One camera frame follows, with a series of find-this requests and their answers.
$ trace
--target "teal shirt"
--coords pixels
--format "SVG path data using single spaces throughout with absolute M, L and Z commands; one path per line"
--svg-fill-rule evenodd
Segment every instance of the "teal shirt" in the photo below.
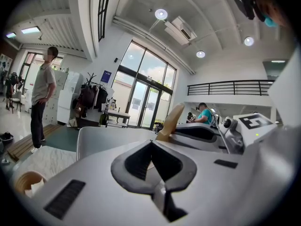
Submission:
M 211 117 L 212 117 L 210 111 L 208 109 L 203 110 L 202 113 L 198 116 L 198 119 L 200 119 L 202 117 L 202 115 L 205 115 L 208 117 L 208 120 L 203 123 L 210 125 Z

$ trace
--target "chair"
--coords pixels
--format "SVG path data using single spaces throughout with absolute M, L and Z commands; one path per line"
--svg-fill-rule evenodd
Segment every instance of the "chair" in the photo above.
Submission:
M 18 110 L 18 106 L 20 105 L 20 112 L 21 112 L 21 97 L 22 97 L 22 92 L 21 91 L 17 91 L 15 94 L 12 95 L 11 101 L 17 103 L 17 110 Z

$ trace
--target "black rubber pad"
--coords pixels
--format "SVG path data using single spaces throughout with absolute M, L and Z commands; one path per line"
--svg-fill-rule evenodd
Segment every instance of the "black rubber pad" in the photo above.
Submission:
M 214 163 L 219 164 L 224 167 L 233 168 L 233 169 L 235 169 L 238 165 L 238 163 L 236 163 L 236 162 L 225 161 L 225 160 L 221 160 L 221 159 L 217 159 Z
M 44 209 L 58 219 L 63 219 L 86 183 L 72 180 Z

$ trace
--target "gray t-shirt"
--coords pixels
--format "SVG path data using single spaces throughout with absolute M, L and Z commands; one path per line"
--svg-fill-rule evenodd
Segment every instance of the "gray t-shirt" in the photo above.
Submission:
M 48 95 L 48 85 L 55 83 L 55 73 L 50 65 L 43 64 L 40 67 L 32 91 L 32 105 Z

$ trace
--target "wooden pallet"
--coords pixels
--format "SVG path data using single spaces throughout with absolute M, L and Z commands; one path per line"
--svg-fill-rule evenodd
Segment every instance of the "wooden pallet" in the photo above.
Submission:
M 47 125 L 43 128 L 44 136 L 47 138 L 51 133 L 55 130 L 59 129 L 61 125 Z M 24 137 L 22 140 L 16 142 L 12 146 L 7 149 L 8 154 L 10 157 L 18 161 L 22 156 L 28 153 L 33 148 L 32 144 L 32 135 L 28 135 Z

